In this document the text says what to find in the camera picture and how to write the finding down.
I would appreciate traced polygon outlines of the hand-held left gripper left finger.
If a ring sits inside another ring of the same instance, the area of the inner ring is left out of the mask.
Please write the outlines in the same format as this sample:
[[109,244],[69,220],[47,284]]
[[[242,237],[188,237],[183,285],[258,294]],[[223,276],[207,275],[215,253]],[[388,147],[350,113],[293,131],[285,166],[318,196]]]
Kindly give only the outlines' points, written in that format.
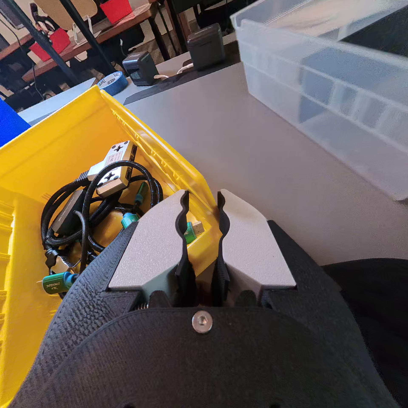
[[161,292],[171,306],[197,306],[196,275],[184,236],[188,211],[189,191],[178,190],[142,216],[108,290],[139,292],[144,303],[150,303],[152,295]]

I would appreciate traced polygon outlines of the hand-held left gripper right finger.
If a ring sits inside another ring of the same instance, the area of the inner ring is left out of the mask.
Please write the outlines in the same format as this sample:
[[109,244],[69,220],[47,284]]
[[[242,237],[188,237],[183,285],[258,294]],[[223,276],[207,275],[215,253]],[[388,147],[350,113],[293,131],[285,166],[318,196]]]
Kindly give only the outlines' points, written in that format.
[[297,287],[268,220],[232,192],[217,193],[218,255],[211,282],[213,306],[233,305],[251,291],[259,303],[264,291]]

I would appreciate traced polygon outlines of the black hub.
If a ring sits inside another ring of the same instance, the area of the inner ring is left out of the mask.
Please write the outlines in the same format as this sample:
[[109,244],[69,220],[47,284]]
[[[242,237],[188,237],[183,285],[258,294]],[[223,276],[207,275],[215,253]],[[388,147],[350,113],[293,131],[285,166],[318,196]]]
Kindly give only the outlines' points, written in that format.
[[82,209],[85,195],[86,190],[84,188],[73,192],[51,225],[55,234],[58,236],[67,236],[77,231],[80,225],[80,219],[75,214],[75,211]]

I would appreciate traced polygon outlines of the yellow plastic bin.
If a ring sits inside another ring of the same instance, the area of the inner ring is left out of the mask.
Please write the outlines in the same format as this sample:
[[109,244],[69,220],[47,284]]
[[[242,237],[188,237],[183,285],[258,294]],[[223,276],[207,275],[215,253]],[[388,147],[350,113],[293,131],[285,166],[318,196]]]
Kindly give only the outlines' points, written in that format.
[[170,196],[188,190],[188,221],[204,233],[187,246],[196,276],[215,261],[221,233],[215,199],[179,152],[106,92],[92,87],[1,147],[1,407],[19,390],[61,299],[40,281],[48,273],[40,236],[43,208],[59,188],[129,140]]

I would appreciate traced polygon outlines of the clear plastic bin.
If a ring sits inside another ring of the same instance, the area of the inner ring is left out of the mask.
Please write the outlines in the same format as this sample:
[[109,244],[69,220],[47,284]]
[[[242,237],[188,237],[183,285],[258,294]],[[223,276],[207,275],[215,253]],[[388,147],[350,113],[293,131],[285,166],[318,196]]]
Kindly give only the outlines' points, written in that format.
[[395,201],[408,196],[407,57],[343,42],[407,1],[256,1],[231,15],[249,93]]

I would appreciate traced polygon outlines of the grey desk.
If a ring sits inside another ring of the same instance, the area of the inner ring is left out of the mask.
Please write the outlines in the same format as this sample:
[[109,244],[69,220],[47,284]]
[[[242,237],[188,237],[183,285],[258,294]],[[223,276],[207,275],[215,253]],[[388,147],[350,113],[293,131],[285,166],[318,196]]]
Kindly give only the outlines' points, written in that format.
[[393,201],[249,95],[242,63],[127,108],[222,188],[277,222],[319,265],[407,259]]

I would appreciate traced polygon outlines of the black wrist rest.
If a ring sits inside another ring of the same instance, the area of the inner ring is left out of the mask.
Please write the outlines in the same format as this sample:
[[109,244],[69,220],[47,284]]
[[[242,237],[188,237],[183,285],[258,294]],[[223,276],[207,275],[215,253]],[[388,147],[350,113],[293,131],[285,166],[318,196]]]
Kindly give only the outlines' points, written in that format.
[[407,407],[408,261],[360,259],[323,269],[340,286],[386,387],[400,407]]

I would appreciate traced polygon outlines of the blue tape roll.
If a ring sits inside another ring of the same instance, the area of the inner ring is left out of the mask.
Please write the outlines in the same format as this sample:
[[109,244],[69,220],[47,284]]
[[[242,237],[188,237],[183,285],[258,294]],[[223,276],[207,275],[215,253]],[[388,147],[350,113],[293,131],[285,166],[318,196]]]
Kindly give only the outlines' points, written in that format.
[[111,96],[122,92],[128,84],[125,74],[121,71],[115,71],[97,82],[99,89],[104,90]]

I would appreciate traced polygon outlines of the small black charger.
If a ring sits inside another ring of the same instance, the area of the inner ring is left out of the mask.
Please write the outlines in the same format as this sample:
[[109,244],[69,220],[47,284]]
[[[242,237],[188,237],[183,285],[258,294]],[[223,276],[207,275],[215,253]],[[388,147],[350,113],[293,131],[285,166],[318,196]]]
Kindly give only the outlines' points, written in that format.
[[136,86],[152,86],[156,82],[158,70],[147,51],[129,54],[122,61],[122,66]]

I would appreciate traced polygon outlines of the blue plastic bin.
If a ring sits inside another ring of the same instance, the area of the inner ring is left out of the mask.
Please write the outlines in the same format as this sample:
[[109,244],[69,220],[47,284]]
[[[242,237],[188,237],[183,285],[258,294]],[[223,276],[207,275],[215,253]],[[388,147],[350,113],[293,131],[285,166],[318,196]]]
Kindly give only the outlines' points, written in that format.
[[31,127],[4,100],[0,100],[0,146],[4,146]]

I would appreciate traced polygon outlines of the black pole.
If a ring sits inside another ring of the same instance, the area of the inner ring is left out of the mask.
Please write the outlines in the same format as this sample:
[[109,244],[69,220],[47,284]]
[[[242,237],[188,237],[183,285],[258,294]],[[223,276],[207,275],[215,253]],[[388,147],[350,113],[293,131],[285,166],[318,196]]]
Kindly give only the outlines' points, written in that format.
[[64,9],[67,11],[69,16],[72,18],[73,22],[76,24],[76,26],[79,28],[81,33],[84,35],[86,38],[88,44],[91,46],[91,48],[99,55],[99,57],[102,60],[102,64],[104,67],[104,72],[105,74],[112,74],[115,72],[114,67],[112,66],[111,62],[105,55],[103,49],[101,48],[100,44],[97,42],[95,39],[93,33],[91,33],[90,29],[86,26],[83,18],[73,5],[73,3],[70,0],[60,0],[60,3],[64,7]]

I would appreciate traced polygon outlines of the red plastic bin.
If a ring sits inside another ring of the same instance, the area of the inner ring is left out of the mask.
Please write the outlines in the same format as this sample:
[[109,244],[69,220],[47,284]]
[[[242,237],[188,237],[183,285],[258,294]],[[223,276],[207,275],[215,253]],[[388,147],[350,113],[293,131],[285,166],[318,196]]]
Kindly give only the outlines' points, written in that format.
[[112,25],[132,13],[128,0],[104,0],[99,6]]
[[[52,31],[51,34],[48,34],[48,39],[58,54],[61,54],[61,52],[71,43],[67,32],[63,28],[58,28],[55,31]],[[31,45],[29,50],[37,55],[37,57],[43,62],[51,59],[50,55],[37,42]]]

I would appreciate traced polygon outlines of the black light stand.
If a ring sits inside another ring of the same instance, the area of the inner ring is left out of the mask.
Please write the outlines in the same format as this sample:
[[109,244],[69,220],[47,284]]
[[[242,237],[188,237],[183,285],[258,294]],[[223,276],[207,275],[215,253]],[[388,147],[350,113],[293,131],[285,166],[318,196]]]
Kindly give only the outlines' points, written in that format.
[[50,57],[56,62],[62,72],[67,76],[67,78],[74,84],[79,84],[79,79],[74,74],[74,72],[68,67],[66,62],[61,58],[61,56],[55,51],[52,44],[49,42],[48,38],[40,33],[35,26],[32,24],[31,19],[23,12],[19,5],[13,0],[5,0],[5,3],[15,12],[19,20],[27,28],[29,33],[35,39],[35,41],[50,55]]

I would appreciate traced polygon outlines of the plain wooden board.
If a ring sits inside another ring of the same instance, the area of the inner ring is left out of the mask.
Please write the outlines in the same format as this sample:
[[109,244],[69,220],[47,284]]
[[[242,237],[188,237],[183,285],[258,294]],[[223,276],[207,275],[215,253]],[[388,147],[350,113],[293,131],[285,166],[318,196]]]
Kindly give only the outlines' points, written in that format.
[[[74,21],[59,0],[35,0],[34,2],[61,28],[66,31],[72,29]],[[97,5],[93,0],[72,0],[71,2],[83,19],[91,18],[98,13]]]

